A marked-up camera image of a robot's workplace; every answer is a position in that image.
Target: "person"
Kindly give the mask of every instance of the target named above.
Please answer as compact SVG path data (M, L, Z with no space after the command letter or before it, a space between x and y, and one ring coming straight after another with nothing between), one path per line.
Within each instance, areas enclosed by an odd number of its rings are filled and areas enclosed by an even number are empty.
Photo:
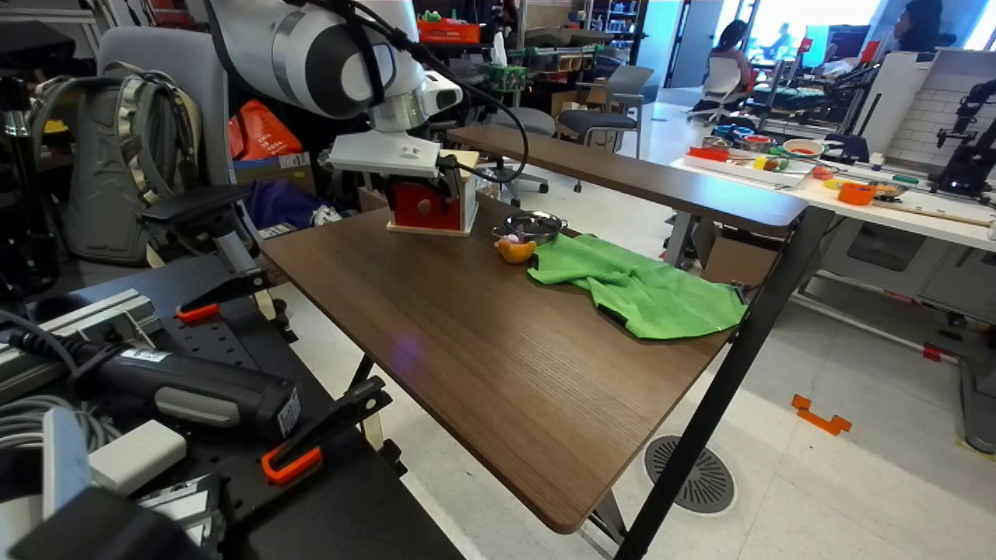
M735 58L740 64L738 89L749 94L752 89L752 68L749 68L746 56L738 49L743 33L746 33L746 23L735 20L733 25L723 29L720 45L709 56Z
M910 0L898 23L900 49L934 49L941 33L941 0Z
M763 54L765 54L765 58L788 58L791 56L791 25L788 23L782 23L778 25L778 36L776 36L776 45L768 45Z

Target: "green cloth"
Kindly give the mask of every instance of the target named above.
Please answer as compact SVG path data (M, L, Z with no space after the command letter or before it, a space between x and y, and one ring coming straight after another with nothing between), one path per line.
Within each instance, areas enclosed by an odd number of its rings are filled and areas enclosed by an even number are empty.
M537 284L577 284L598 307L625 319L636 340L696 340L740 323L735 288L625 251L598 235L556 235L537 250Z

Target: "black table leg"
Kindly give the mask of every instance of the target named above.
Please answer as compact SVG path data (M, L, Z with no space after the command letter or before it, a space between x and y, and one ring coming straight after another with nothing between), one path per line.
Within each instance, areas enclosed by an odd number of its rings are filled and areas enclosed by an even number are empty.
M375 359L363 354L361 365L357 365L354 374L352 374L349 388L361 386L361 384L370 375L370 371L375 371Z
M819 242L831 228L831 213L807 209L801 217L773 280L752 296L746 307L746 319L740 323L728 359L723 361L713 386L707 388L705 400L696 405L689 428L678 438L677 454L666 461L661 479L655 482L640 512L636 517L625 542L619 549L619 560L644 557L662 517L677 505L696 454L707 448L709 435L716 433L726 409L738 396L755 351L763 348L765 336L773 334L785 301L802 284L808 260L819 254Z

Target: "backpack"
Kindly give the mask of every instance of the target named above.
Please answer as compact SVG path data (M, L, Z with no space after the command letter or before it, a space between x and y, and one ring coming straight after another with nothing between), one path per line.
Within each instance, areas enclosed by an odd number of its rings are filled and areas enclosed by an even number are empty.
M67 250L88 260L143 265L157 240L141 215L187 193L195 177L195 103L162 73L113 64L97 78L39 87L33 151L49 117L69 121L75 138L71 188L60 209Z

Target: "brown table top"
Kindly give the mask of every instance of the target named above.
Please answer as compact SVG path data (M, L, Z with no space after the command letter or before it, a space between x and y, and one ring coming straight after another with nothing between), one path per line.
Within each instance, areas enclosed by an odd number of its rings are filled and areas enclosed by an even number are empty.
M523 155L523 139L514 127L456 127L447 131L447 139L492 155ZM728 177L639 161L542 135L530 135L530 161L761 234L785 234L807 209L807 202L785 193L755 191Z
M728 336L636 341L572 286L473 235L389 234L389 213L266 254L553 533L572 533Z

